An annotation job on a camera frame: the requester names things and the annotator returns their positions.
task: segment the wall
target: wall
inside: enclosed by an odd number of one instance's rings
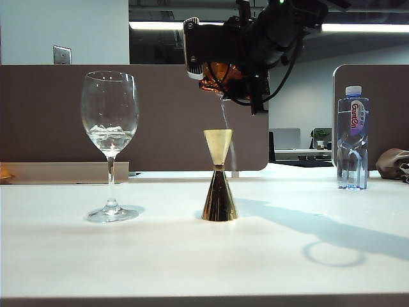
[[[0,0],[2,64],[129,64],[128,0]]]
[[[269,128],[301,128],[300,146],[308,148],[313,128],[332,126],[334,70],[354,63],[409,64],[409,45],[296,63],[281,92],[269,102]],[[272,90],[284,73],[285,68],[270,71]]]

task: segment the brass cocktail jigger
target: brass cocktail jigger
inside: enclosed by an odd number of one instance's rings
[[[229,183],[224,173],[224,161],[228,154],[233,130],[214,129],[204,130],[203,132],[215,171],[204,205],[202,219],[216,222],[231,221],[238,216]]]

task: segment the ceiling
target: ceiling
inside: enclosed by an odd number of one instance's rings
[[[267,0],[250,0],[257,17]],[[327,23],[409,24],[409,0],[347,0],[346,12],[329,6]],[[129,20],[183,21],[198,17],[201,21],[226,21],[238,15],[235,0],[129,0]],[[408,34],[314,34],[306,36],[299,61],[338,56],[409,43]],[[181,31],[142,31],[130,29],[132,64],[182,64]]]

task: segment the wine glass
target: wine glass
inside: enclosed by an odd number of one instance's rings
[[[114,160],[135,134],[139,108],[132,75],[124,72],[89,72],[81,97],[82,124],[94,145],[108,160],[108,200],[86,219],[108,223],[132,219],[136,210],[121,208],[114,196]]]

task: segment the glass stem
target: glass stem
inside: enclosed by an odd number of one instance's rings
[[[107,157],[108,160],[108,201],[105,207],[109,209],[116,208],[118,204],[116,203],[114,195],[115,177],[114,177],[114,157]]]

